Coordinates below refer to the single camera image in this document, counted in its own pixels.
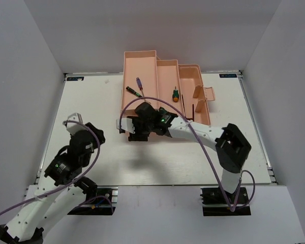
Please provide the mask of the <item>black green precision screwdriver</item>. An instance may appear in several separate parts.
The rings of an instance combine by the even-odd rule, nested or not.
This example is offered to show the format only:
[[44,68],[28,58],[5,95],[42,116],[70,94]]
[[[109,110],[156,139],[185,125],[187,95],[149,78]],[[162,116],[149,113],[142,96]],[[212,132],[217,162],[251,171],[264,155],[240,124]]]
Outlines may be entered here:
[[133,94],[134,96],[136,96],[138,98],[142,98],[142,95],[140,93],[136,92],[134,89],[132,89],[129,86],[126,87],[126,91],[128,91],[129,93]]

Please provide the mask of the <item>blue handled screwdriver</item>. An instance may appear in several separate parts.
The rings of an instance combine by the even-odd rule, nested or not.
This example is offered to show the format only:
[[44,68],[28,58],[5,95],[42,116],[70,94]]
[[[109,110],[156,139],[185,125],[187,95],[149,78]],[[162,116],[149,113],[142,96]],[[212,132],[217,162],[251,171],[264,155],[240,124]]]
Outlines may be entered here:
[[141,80],[139,77],[136,78],[136,82],[137,82],[138,88],[139,88],[142,96],[145,97],[144,92],[143,92],[143,86],[142,86],[142,83],[141,83]]

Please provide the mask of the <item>green orange stubby screwdriver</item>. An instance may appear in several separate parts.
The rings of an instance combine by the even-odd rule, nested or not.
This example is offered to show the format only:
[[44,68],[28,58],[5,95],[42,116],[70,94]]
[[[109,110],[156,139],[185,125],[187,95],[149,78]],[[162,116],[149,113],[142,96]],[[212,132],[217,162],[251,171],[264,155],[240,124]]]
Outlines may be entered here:
[[177,103],[179,101],[179,91],[177,87],[174,87],[173,93],[172,93],[172,101]]

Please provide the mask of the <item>large dark hex key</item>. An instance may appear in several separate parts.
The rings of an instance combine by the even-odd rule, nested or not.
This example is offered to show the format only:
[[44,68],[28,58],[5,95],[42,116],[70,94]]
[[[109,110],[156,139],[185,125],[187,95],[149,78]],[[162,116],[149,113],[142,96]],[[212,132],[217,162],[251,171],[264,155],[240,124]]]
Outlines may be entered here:
[[195,106],[192,104],[192,111],[189,117],[190,120],[195,121]]

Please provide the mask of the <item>pink plastic toolbox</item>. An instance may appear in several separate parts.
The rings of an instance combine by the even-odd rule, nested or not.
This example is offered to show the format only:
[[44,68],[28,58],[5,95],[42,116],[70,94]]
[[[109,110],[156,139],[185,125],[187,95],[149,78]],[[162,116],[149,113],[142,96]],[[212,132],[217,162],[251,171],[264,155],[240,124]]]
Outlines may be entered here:
[[[144,95],[150,97],[154,109],[160,107],[183,115],[181,95],[185,103],[185,116],[189,119],[192,104],[195,106],[195,122],[210,125],[208,102],[215,100],[212,87],[204,87],[198,64],[179,64],[177,60],[162,60],[155,50],[126,51],[124,53],[123,92],[121,112],[123,116],[134,116],[135,108],[142,103],[136,96],[126,91],[129,86],[139,91],[136,78],[139,77]],[[179,91],[179,101],[172,101],[174,87]]]

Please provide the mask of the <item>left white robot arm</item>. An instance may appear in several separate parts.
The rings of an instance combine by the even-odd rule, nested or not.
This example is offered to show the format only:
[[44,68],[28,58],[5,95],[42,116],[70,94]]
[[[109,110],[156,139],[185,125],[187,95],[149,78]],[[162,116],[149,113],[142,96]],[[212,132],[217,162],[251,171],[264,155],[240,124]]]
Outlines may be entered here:
[[91,123],[74,120],[64,122],[70,142],[62,147],[44,171],[34,196],[14,205],[18,214],[0,225],[0,240],[4,243],[43,243],[49,231],[74,207],[97,198],[96,184],[86,177],[93,168],[104,132]]

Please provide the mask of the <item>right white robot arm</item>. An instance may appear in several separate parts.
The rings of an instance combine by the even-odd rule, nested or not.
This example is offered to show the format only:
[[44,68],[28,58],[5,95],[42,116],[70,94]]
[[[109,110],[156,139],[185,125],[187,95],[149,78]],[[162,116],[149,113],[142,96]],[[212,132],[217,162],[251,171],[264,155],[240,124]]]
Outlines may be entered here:
[[237,198],[242,168],[252,147],[235,124],[229,123],[219,128],[185,121],[162,107],[155,110],[147,102],[141,103],[135,109],[135,114],[121,120],[121,128],[129,132],[129,141],[147,141],[150,133],[155,133],[159,136],[201,142],[217,153],[223,168],[220,198],[227,203]]

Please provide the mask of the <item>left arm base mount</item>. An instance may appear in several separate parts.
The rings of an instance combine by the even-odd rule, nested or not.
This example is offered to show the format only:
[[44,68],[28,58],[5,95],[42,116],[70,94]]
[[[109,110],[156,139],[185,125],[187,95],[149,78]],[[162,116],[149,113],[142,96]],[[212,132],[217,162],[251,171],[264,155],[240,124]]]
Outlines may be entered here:
[[117,205],[118,187],[97,187],[86,195],[85,203],[73,208],[70,216],[112,216]]

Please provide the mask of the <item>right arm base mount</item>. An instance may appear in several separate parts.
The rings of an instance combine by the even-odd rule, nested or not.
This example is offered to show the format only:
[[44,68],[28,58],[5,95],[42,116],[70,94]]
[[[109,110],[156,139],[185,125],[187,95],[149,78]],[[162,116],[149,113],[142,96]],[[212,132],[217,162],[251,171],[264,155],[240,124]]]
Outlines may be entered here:
[[202,211],[204,217],[250,216],[248,193],[240,188],[235,211],[231,211],[219,188],[201,188]]

